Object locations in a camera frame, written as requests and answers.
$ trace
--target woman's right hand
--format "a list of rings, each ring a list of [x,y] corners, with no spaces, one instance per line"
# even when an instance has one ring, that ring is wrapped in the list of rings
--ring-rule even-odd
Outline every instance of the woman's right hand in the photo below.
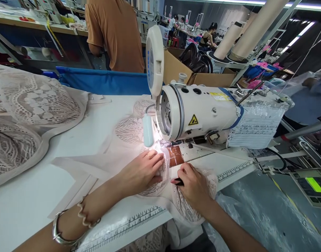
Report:
[[[177,175],[184,183],[183,186],[178,186],[184,198],[191,207],[203,215],[204,210],[214,202],[210,197],[206,178],[190,163],[182,164]],[[179,181],[172,180],[171,183],[177,184]]]

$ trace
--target red stool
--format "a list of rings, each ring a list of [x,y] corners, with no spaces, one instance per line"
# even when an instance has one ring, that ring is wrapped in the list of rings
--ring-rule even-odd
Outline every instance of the red stool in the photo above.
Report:
[[[172,38],[172,44],[171,47],[179,47],[179,39],[178,38]]]

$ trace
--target digital display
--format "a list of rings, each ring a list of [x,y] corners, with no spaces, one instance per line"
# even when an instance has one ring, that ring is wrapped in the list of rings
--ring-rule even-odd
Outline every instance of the digital display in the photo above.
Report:
[[[311,187],[314,189],[315,192],[317,193],[321,193],[321,187],[320,185],[315,181],[314,178],[309,177],[309,178],[305,178],[307,180],[307,182],[311,185]]]

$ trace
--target woman's left hand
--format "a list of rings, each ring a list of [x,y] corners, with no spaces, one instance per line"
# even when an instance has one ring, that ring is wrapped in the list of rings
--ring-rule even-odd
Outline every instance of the woman's left hand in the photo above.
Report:
[[[163,162],[163,153],[157,154],[155,150],[146,150],[138,155],[112,178],[119,186],[117,190],[122,193],[121,196],[125,198],[139,194],[153,184],[161,182],[162,177],[155,174]]]

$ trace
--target thread spool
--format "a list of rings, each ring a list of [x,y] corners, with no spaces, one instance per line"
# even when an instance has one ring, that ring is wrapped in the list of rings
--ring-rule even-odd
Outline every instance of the thread spool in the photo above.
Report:
[[[143,11],[142,0],[137,0],[137,9],[139,11]]]
[[[227,55],[227,53],[232,48],[235,40],[239,37],[240,32],[242,31],[242,24],[239,22],[235,22],[230,26],[228,31],[226,32],[224,38],[218,45],[218,48],[213,54],[213,58],[218,61],[223,61]]]
[[[246,59],[287,3],[288,0],[267,0],[232,49],[229,58],[236,62]]]

